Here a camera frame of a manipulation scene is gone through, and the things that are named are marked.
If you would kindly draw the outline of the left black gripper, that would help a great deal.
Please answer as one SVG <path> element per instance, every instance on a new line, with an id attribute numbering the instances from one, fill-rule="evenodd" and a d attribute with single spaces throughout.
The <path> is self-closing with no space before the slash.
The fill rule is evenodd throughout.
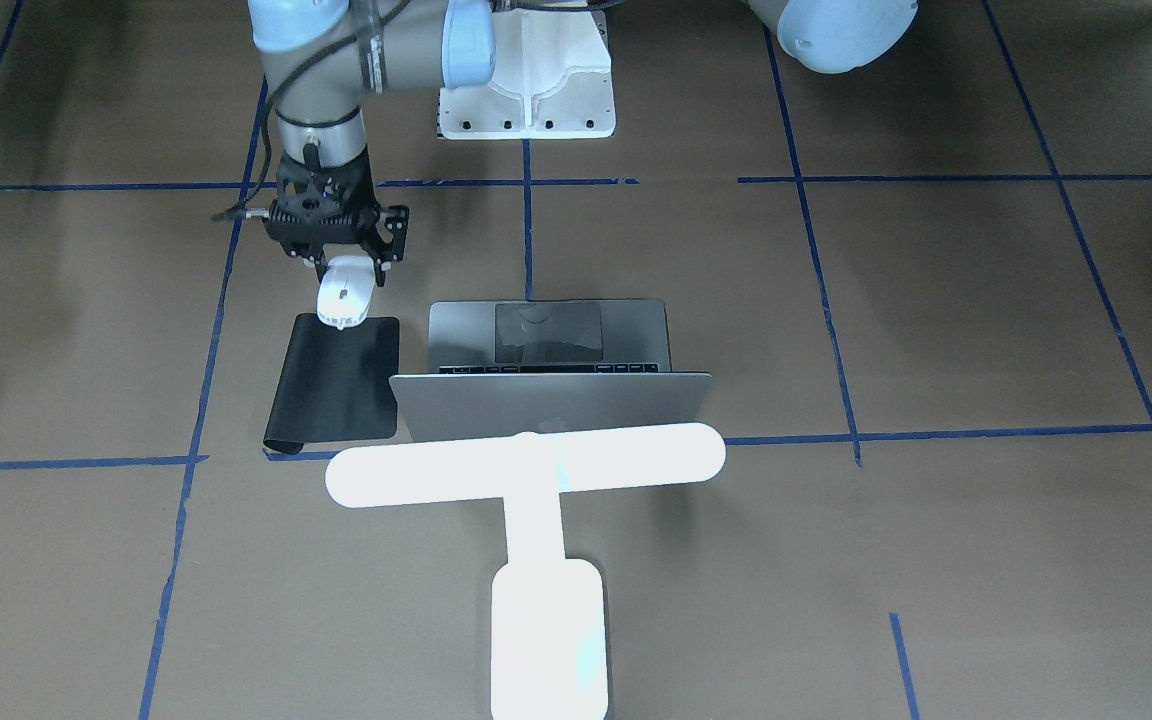
<path id="1" fill-rule="evenodd" d="M 410 209 L 380 204 L 367 150 L 339 167 L 306 165 L 283 152 L 275 200 L 262 223 L 285 255 L 310 263 L 317 283 L 329 268 L 325 247 L 348 245 L 372 259 L 376 287 L 382 288 L 404 259 Z"/>

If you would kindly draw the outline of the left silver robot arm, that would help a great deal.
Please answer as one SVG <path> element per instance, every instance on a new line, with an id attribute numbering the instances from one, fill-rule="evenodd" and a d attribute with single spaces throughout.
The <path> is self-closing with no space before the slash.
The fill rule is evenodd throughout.
<path id="1" fill-rule="evenodd" d="M 270 94 L 260 177 L 238 200 L 329 300 L 358 300 L 401 262 L 410 213 L 376 199 L 364 100 L 434 90 L 448 141 L 604 138 L 616 128 L 608 1 L 251 1 Z"/>

